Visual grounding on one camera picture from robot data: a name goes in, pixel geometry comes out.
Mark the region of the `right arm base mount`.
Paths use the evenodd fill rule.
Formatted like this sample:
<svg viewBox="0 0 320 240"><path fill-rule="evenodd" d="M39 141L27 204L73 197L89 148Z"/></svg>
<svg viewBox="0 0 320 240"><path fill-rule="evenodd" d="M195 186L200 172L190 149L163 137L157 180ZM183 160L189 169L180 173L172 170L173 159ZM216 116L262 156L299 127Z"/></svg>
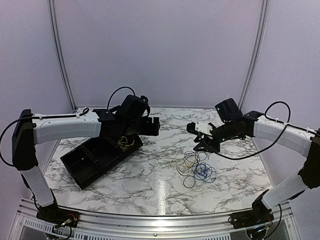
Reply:
<svg viewBox="0 0 320 240"><path fill-rule="evenodd" d="M267 208L262 202L265 194L266 191L252 203L250 210L243 210L230 215L228 222L234 229L270 223L275 219L272 210Z"/></svg>

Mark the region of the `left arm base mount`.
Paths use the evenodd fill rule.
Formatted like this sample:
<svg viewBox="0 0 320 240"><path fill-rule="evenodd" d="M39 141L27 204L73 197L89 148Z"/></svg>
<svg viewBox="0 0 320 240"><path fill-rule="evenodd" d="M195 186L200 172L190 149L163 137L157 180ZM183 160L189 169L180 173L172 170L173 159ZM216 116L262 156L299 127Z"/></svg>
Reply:
<svg viewBox="0 0 320 240"><path fill-rule="evenodd" d="M55 224L56 228L75 228L78 225L79 217L78 211L60 208L54 204L46 207L39 206L36 214L37 219Z"/></svg>

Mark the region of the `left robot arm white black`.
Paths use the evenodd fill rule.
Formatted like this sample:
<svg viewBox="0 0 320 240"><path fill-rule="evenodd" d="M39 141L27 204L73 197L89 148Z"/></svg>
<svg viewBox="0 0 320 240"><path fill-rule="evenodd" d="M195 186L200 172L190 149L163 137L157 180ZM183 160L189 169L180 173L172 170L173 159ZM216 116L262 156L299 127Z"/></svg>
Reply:
<svg viewBox="0 0 320 240"><path fill-rule="evenodd" d="M129 94L113 108L86 108L81 113L33 114L21 112L11 138L12 164L20 171L42 208L56 206L55 197L39 168L36 145L71 138L106 138L118 142L131 135L158 136L160 120L150 116L146 96Z"/></svg>

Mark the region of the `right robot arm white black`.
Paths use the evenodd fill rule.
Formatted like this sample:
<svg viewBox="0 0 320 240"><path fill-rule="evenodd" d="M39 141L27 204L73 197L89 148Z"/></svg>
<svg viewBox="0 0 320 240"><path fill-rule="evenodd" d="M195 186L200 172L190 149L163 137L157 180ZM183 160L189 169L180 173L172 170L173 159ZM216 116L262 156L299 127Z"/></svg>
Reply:
<svg viewBox="0 0 320 240"><path fill-rule="evenodd" d="M320 132L290 124L289 120L271 118L267 112L250 111L243 114L233 98L215 106L223 122L191 122L186 130L196 135L195 151L220 154L221 143L234 139L259 138L291 149L306 158L302 168L271 190L266 190L253 203L256 214L270 211L276 205L292 200L307 189L320 186Z"/></svg>

